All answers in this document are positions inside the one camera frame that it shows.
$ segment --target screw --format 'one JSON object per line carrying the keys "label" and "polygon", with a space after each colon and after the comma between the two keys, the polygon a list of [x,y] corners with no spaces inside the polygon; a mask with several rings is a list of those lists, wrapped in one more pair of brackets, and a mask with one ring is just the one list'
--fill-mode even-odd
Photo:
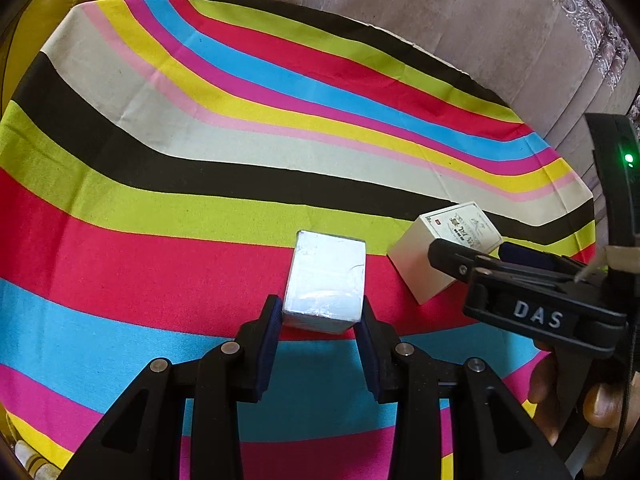
{"label": "screw", "polygon": [[478,357],[472,357],[466,362],[466,365],[474,372],[484,372],[484,369],[486,368],[484,361]]}
{"label": "screw", "polygon": [[222,350],[223,354],[233,355],[240,349],[240,345],[235,341],[227,341],[226,343],[222,343],[220,350]]}
{"label": "screw", "polygon": [[149,368],[151,368],[152,372],[164,372],[168,366],[169,363],[166,359],[154,359],[151,361]]}
{"label": "screw", "polygon": [[398,343],[396,345],[396,352],[398,352],[400,355],[411,355],[412,353],[414,353],[414,350],[414,346],[409,343]]}

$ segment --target human hand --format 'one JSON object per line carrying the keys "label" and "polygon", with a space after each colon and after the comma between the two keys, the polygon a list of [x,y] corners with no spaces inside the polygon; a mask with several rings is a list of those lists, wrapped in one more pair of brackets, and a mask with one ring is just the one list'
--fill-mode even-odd
{"label": "human hand", "polygon": [[[541,343],[535,345],[545,351],[551,348]],[[559,403],[556,394],[558,363],[550,353],[534,368],[529,383],[529,402],[537,404],[533,421],[546,436],[551,445],[559,434]],[[582,407],[585,420],[592,426],[608,428],[607,436],[600,447],[595,449],[583,467],[587,479],[604,474],[609,463],[616,433],[620,424],[624,384],[596,384],[587,393]],[[623,433],[624,442],[640,417],[640,374],[636,373],[629,397],[629,411]]]}

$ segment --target small cardboard box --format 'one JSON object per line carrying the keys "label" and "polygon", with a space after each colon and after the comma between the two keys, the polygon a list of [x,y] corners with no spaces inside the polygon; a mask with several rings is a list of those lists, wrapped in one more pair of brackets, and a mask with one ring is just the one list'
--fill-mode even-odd
{"label": "small cardboard box", "polygon": [[420,304],[455,281],[429,263],[429,245],[436,238],[444,238],[485,254],[503,242],[498,230],[475,202],[420,215],[387,252]]}
{"label": "small cardboard box", "polygon": [[282,306],[284,324],[340,334],[359,322],[366,256],[362,240],[298,232]]}

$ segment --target striped tablecloth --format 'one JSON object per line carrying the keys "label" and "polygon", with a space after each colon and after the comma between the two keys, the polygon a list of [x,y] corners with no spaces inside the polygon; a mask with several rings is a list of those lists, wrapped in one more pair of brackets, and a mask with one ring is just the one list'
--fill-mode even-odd
{"label": "striped tablecloth", "polygon": [[[418,306],[386,250],[475,200],[508,240],[593,251],[590,192],[492,92],[274,2],[76,7],[2,118],[0,166],[0,402],[59,466],[148,361],[198,358],[282,296],[300,229],[366,240],[378,317],[437,358],[486,359],[522,402],[531,342],[463,317],[460,284]],[[385,479],[394,418],[351,331],[284,329],[263,402],[239,408],[245,476]]]}

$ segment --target blue stripe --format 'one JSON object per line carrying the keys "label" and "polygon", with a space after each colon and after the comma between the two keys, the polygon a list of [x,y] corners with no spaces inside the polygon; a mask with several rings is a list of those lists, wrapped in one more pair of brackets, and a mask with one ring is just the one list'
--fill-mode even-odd
{"label": "blue stripe", "polygon": [[[223,341],[90,316],[5,280],[0,327],[2,364],[101,413],[151,359],[187,361]],[[483,324],[406,339],[441,359],[479,356],[502,377],[537,352],[529,340]],[[262,402],[239,405],[246,442],[361,433],[392,426],[395,416],[395,405],[379,406],[367,391],[353,340],[280,342]]]}
{"label": "blue stripe", "polygon": [[168,0],[145,1],[156,20],[185,48],[220,70],[265,88],[392,124],[486,160],[520,160],[548,148],[548,144],[535,133],[501,142],[423,121],[361,95],[327,85],[226,46],[191,27]]}

